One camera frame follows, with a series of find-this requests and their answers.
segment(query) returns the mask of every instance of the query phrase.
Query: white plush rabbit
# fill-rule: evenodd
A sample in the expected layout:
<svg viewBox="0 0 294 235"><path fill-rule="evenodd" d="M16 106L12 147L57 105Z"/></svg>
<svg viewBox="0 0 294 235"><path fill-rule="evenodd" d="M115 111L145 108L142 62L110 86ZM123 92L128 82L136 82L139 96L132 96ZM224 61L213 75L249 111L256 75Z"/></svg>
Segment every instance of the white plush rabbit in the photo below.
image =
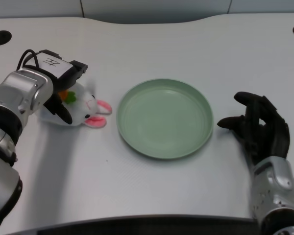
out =
<svg viewBox="0 0 294 235"><path fill-rule="evenodd" d="M101 128L106 125L106 118L98 114L111 114L111 106L102 100L96 100L95 96L87 91L82 85L76 83L66 91L59 93L63 105L72 117L71 126L85 124L93 128ZM52 122L59 125L69 125L58 115L52 115L45 107L38 113L42 121Z"/></svg>

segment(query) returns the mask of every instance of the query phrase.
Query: green plate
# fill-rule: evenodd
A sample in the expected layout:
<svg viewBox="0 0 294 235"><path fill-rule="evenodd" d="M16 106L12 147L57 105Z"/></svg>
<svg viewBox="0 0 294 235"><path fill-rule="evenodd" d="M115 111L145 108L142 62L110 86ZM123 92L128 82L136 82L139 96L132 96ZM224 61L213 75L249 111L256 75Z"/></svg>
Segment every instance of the green plate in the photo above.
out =
<svg viewBox="0 0 294 235"><path fill-rule="evenodd" d="M173 159L193 153L208 140L213 114L195 88L157 79L137 85L123 97L117 125L124 140L137 151Z"/></svg>

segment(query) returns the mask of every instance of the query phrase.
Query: table surface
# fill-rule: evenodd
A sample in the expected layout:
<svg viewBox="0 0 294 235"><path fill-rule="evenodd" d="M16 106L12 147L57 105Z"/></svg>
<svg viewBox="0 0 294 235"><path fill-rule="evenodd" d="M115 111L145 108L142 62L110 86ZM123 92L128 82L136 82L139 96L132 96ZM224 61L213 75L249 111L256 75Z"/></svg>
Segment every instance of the table surface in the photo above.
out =
<svg viewBox="0 0 294 235"><path fill-rule="evenodd" d="M112 24L82 18L0 19L0 82L26 49L89 65L82 84L114 113L103 129L65 128L35 115L17 144L22 195L0 234L99 218L146 214L250 217L250 177L233 135L217 127L241 115L236 92L266 95L289 124L294 172L294 14L234 14L174 24ZM214 131L195 154L146 158L120 138L116 110L131 87L171 78L202 92Z"/></svg>

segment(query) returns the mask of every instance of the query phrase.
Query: green leaf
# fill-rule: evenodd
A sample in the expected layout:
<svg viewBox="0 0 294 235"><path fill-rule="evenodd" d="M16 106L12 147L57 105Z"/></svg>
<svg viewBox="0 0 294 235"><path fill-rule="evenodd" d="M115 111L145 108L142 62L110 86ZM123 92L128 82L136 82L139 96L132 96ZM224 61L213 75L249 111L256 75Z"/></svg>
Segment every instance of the green leaf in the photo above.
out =
<svg viewBox="0 0 294 235"><path fill-rule="evenodd" d="M76 100L77 99L76 99L76 96L75 96L75 92L68 92L68 96L66 97L64 102L66 104L71 104L71 103L74 103Z"/></svg>

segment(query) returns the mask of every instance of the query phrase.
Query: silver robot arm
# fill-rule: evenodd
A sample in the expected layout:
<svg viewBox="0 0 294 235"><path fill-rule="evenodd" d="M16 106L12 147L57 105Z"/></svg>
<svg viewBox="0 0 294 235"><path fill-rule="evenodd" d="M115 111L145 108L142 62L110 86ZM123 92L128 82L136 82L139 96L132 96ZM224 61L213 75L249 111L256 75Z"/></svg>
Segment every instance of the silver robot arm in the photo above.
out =
<svg viewBox="0 0 294 235"><path fill-rule="evenodd" d="M294 177L287 153L287 123L265 97L238 92L246 106L240 117L227 117L218 126L232 130L252 165L250 207L262 235L294 235ZM262 119L266 124L259 124Z"/></svg>
<svg viewBox="0 0 294 235"><path fill-rule="evenodd" d="M32 55L25 58L21 68L27 52ZM0 225L22 192L22 181L12 166L17 161L15 145L28 117L45 106L67 123L72 122L57 92L72 86L86 69L87 65L68 63L51 51L27 50L17 70L0 84Z"/></svg>
<svg viewBox="0 0 294 235"><path fill-rule="evenodd" d="M294 235L294 177L289 161L265 158L252 174L250 206L262 233Z"/></svg>

